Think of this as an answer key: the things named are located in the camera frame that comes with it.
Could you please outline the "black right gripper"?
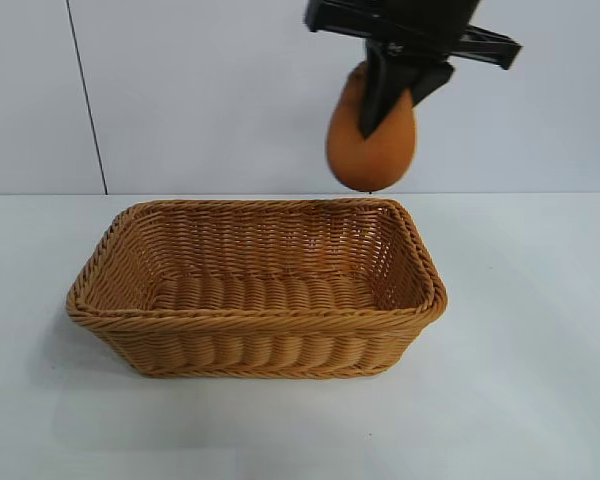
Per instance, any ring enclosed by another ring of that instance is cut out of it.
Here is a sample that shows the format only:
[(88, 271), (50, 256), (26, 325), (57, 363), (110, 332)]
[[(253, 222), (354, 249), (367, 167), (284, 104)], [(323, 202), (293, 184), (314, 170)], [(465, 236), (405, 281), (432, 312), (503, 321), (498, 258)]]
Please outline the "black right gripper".
[(410, 89), (412, 104), (417, 106), (454, 73), (448, 62), (420, 68), (410, 59), (391, 55), (436, 60), (456, 56), (502, 69), (511, 67), (521, 45), (506, 35), (473, 26), (478, 5), (474, 0), (315, 0), (307, 4), (304, 23), (310, 31), (367, 40), (361, 110), (364, 138), (378, 128), (405, 90)]

